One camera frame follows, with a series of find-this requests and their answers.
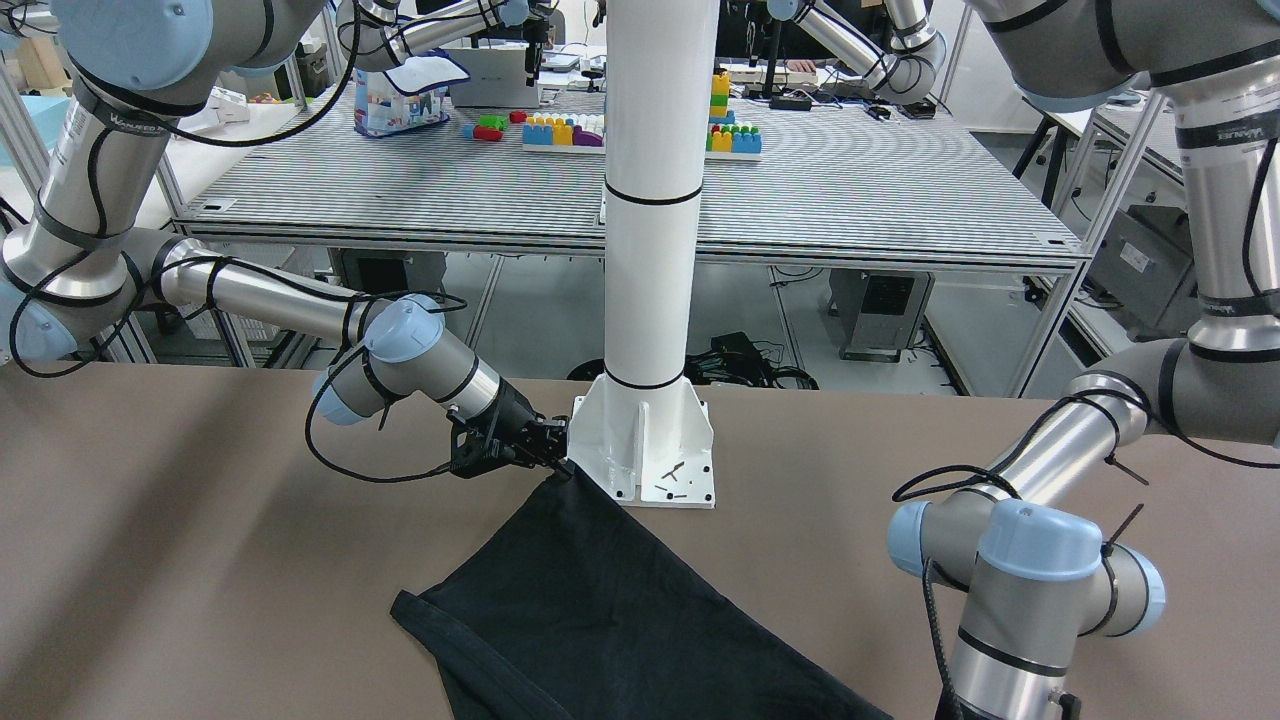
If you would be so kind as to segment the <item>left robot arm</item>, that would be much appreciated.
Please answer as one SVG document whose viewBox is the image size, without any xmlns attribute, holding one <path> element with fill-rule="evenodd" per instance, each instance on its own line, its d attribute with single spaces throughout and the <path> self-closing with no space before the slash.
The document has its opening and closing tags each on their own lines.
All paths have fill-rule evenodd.
<svg viewBox="0 0 1280 720">
<path fill-rule="evenodd" d="M 989 468 L 941 502 L 900 488 L 890 556 L 966 593 L 951 653 L 937 652 L 937 717 L 1071 716 L 1079 635 L 1151 626 L 1164 587 L 1148 559 L 1056 502 L 1152 429 L 1277 443 L 1277 4 L 977 1 L 1027 97 L 1096 105 L 1149 74 L 1174 110 L 1199 316 L 1181 340 L 1133 345 L 1076 377 Z"/>
</svg>

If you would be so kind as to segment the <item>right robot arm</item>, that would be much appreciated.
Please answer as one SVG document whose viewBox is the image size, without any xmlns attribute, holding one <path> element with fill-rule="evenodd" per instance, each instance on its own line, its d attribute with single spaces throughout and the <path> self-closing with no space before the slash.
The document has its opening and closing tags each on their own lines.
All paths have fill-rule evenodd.
<svg viewBox="0 0 1280 720">
<path fill-rule="evenodd" d="M 364 293 L 220 255 L 138 227 L 179 119 L 225 70 L 292 56 L 325 1 L 52 1 L 77 76 L 28 224 L 3 241 L 3 348 L 29 375 L 152 304 L 255 318 L 333 340 L 310 416 L 384 418 L 411 395 L 453 427 L 439 473 L 508 465 L 566 471 L 566 420 L 529 401 L 445 327 L 443 293 Z"/>
</svg>

